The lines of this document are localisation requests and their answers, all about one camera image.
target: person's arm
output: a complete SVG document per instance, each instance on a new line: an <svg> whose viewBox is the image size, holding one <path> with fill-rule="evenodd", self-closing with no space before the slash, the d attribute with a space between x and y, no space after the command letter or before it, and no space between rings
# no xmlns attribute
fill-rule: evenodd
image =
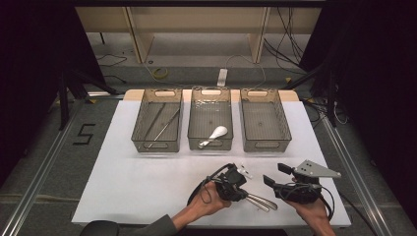
<svg viewBox="0 0 417 236"><path fill-rule="evenodd" d="M317 199L312 204L297 204L290 201L285 201L293 206L301 218L311 227L317 236L334 236L335 233L328 221L328 214L326 206L321 199Z"/></svg>
<svg viewBox="0 0 417 236"><path fill-rule="evenodd" d="M177 230L180 230L202 216L214 214L220 209L230 206L230 201L220 198L215 184L208 182L200 189L188 206L172 217L172 221Z"/></svg>
<svg viewBox="0 0 417 236"><path fill-rule="evenodd" d="M141 236L169 236L176 234L189 223L205 215L218 212L220 209L230 207L231 202L220 198L213 182L208 182L194 196L189 205L185 206L174 217L165 215L145 228L136 231Z"/></svg>

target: silver tongs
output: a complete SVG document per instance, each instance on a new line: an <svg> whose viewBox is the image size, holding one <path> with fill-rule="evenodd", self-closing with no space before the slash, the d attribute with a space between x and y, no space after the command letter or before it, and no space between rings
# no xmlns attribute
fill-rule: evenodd
<svg viewBox="0 0 417 236"><path fill-rule="evenodd" d="M243 166L243 164L240 165L240 168L237 169L237 172L239 172L240 174L248 177L249 179L253 178L253 176L245 169L245 166ZM247 191L245 191L245 192L246 192L246 195L247 195L246 200L249 203L259 207L260 209L262 209L266 212L269 212L270 209L274 209L274 210L278 209L278 205L276 203L274 203L270 200L261 198L259 196L250 194Z"/></svg>
<svg viewBox="0 0 417 236"><path fill-rule="evenodd" d="M261 198L259 196L253 195L253 194L248 194L248 196L246 197L246 200L266 212L269 212L270 208L274 210L278 209L278 205L276 203L266 200L264 198Z"/></svg>

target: white spoon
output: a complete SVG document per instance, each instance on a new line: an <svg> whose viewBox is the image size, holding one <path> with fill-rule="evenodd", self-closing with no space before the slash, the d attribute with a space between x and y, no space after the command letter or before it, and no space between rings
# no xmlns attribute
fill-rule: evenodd
<svg viewBox="0 0 417 236"><path fill-rule="evenodd" d="M217 128L215 128L212 134L208 137L208 140L199 143L199 148L204 148L211 141L214 141L218 137L223 136L225 134L227 134L227 128L224 126L217 126Z"/></svg>

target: plastic storage bin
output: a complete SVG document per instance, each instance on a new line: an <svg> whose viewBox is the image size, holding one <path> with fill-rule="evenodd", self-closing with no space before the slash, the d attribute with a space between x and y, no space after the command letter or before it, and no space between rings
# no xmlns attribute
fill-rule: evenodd
<svg viewBox="0 0 417 236"><path fill-rule="evenodd" d="M132 141L138 152L178 152L181 89L145 89Z"/></svg>
<svg viewBox="0 0 417 236"><path fill-rule="evenodd" d="M284 152L291 133L277 89L242 88L240 113L245 152Z"/></svg>
<svg viewBox="0 0 417 236"><path fill-rule="evenodd" d="M188 128L190 149L231 150L233 123L230 99L229 88L193 87ZM199 147L218 126L226 127L227 134L209 142L205 147Z"/></svg>

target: metal rail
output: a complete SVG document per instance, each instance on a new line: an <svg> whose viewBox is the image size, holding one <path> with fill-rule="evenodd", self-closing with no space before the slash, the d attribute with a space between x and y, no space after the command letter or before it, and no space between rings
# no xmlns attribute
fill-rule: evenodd
<svg viewBox="0 0 417 236"><path fill-rule="evenodd" d="M50 169L52 168L63 144L65 143L65 140L67 139L68 133L72 127L72 123L83 104L84 100L77 100L74 103L73 109L70 113L70 119L67 125L64 127L63 130L58 132L58 135L55 138L46 157L43 159L43 162L37 170L33 180L30 182L27 191L25 192L18 206L16 206L12 215L7 221L6 227L2 232L2 236L18 235L22 225L25 222L26 217L30 212L31 206L34 203L37 194L42 188L43 183L45 182L45 179L48 176Z"/></svg>
<svg viewBox="0 0 417 236"><path fill-rule="evenodd" d="M323 122L375 231L381 236L392 235L383 213L356 167L342 137L337 129L331 125L328 118L324 118Z"/></svg>

